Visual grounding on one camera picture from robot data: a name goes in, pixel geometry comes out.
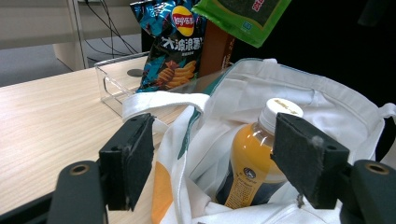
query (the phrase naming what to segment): clear plastic box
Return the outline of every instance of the clear plastic box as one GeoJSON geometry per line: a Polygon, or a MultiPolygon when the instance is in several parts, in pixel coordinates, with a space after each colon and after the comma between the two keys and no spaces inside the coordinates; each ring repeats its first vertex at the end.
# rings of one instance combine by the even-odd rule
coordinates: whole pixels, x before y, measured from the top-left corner
{"type": "MultiPolygon", "coordinates": [[[[107,60],[94,65],[98,76],[101,101],[122,117],[122,102],[135,94],[140,86],[141,75],[148,52],[107,60]]],[[[203,92],[224,70],[200,77],[170,91],[180,93],[203,92]]]]}

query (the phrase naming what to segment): light wood tabletop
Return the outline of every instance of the light wood tabletop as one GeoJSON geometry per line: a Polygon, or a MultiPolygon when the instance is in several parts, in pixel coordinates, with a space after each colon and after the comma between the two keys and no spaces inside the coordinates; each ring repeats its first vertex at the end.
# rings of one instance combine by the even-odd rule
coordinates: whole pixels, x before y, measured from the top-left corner
{"type": "MultiPolygon", "coordinates": [[[[123,124],[94,68],[0,88],[0,120],[0,214],[54,191],[65,166],[96,161],[123,124]]],[[[109,222],[150,223],[152,184],[151,172],[135,210],[110,211],[109,222]]]]}

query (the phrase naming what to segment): plastic bottle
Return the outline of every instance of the plastic bottle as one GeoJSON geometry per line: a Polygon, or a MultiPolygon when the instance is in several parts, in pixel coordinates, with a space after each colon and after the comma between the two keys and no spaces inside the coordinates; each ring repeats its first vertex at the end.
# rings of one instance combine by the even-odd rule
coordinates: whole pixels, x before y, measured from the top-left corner
{"type": "Polygon", "coordinates": [[[287,178],[271,159],[277,113],[303,116],[303,110],[291,101],[267,101],[258,121],[242,127],[233,139],[229,173],[217,192],[218,203],[232,209],[268,203],[286,183],[287,178]]]}

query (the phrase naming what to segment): canvas bag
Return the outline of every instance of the canvas bag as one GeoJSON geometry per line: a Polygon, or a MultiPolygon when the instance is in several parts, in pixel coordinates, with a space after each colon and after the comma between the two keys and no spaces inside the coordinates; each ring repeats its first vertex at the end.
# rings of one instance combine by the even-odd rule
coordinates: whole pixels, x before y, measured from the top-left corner
{"type": "MultiPolygon", "coordinates": [[[[396,120],[395,104],[378,107],[341,83],[274,59],[243,59],[202,94],[135,94],[123,103],[124,120],[153,108],[189,105],[169,127],[153,127],[166,131],[155,161],[153,223],[340,223],[340,202],[333,210],[316,210],[307,201],[298,208],[289,183],[268,204],[233,210],[212,202],[227,172],[233,136],[257,121],[272,97],[299,105],[304,119],[350,150],[350,164],[374,160],[384,118],[396,120]]],[[[393,144],[383,160],[393,168],[395,151],[393,144]]]]}

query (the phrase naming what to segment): lay's logo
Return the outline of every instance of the lay's logo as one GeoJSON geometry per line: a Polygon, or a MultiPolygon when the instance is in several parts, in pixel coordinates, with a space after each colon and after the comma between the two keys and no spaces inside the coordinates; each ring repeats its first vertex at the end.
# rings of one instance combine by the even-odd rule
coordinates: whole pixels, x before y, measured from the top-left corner
{"type": "Polygon", "coordinates": [[[184,36],[190,36],[194,33],[194,17],[185,7],[175,7],[172,10],[172,20],[178,31],[184,36]]]}

